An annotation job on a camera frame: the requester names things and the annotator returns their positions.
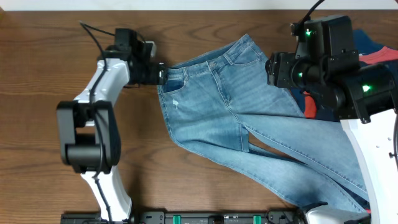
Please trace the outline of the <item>light blue denim jeans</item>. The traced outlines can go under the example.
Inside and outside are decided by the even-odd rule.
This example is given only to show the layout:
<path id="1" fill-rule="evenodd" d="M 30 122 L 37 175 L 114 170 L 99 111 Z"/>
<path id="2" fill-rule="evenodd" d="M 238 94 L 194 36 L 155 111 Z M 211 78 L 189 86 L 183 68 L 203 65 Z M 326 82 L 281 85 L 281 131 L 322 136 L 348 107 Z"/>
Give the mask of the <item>light blue denim jeans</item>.
<path id="1" fill-rule="evenodd" d="M 368 193 L 341 124 L 306 118 L 298 91 L 268 84 L 266 62 L 244 35 L 169 68 L 157 92 L 172 141 L 298 207 L 365 212 Z"/>

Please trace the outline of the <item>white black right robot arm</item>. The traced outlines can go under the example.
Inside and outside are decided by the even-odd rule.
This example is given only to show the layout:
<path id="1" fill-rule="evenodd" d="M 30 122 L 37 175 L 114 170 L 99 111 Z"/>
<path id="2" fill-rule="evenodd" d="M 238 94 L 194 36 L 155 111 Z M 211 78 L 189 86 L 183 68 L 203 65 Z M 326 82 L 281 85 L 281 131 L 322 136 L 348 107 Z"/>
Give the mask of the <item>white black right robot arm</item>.
<path id="1" fill-rule="evenodd" d="M 369 195 L 364 213 L 324 202 L 302 209 L 296 223 L 397 222 L 397 80 L 381 64 L 361 66 L 348 16 L 291 24 L 293 53 L 276 52 L 266 65 L 268 82 L 298 88 L 333 110 L 348 136 Z"/>

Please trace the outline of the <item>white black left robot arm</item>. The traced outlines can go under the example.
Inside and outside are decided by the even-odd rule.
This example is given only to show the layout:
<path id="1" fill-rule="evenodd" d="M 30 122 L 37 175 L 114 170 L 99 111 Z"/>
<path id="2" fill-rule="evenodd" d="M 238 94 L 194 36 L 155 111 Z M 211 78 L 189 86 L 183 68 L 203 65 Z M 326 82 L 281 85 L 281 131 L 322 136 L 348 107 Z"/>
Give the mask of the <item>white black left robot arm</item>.
<path id="1" fill-rule="evenodd" d="M 130 85 L 164 85 L 163 63 L 152 61 L 156 45 L 132 29 L 117 28 L 114 43 L 99 48 L 97 68 L 86 88 L 73 100 L 57 105 L 62 162 L 90 186 L 98 213 L 64 213 L 61 223 L 134 223 L 118 163 L 121 138 L 114 106 Z"/>

